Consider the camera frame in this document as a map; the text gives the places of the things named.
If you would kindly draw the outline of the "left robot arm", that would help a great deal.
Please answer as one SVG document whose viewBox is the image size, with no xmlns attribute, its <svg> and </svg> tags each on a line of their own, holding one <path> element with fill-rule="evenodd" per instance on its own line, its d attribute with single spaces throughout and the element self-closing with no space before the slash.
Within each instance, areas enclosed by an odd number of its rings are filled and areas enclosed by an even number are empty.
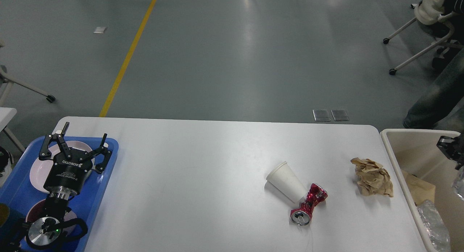
<svg viewBox="0 0 464 252">
<path fill-rule="evenodd" d="M 85 248 L 118 142 L 107 134 L 66 137 L 68 126 L 33 141 L 2 186 L 2 252 Z"/>
</svg>

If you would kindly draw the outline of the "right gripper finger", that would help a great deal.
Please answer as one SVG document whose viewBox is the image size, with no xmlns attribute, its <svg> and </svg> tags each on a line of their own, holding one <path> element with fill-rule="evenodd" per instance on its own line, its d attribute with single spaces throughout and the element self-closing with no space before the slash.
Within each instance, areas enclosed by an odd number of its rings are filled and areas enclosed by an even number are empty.
<svg viewBox="0 0 464 252">
<path fill-rule="evenodd" d="M 442 135 L 436 143 L 439 150 L 451 161 L 455 161 L 456 170 L 460 170 L 464 163 L 464 135 L 461 133 L 457 137 Z"/>
</svg>

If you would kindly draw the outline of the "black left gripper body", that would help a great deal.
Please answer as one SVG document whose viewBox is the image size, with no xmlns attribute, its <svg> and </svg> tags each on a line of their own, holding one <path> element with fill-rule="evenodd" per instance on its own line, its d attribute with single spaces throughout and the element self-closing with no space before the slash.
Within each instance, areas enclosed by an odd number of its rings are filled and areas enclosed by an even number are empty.
<svg viewBox="0 0 464 252">
<path fill-rule="evenodd" d="M 68 199 L 80 194 L 86 179 L 84 150 L 71 150 L 69 157 L 59 152 L 53 157 L 53 166 L 45 181 L 44 188 L 50 197 Z"/>
</svg>

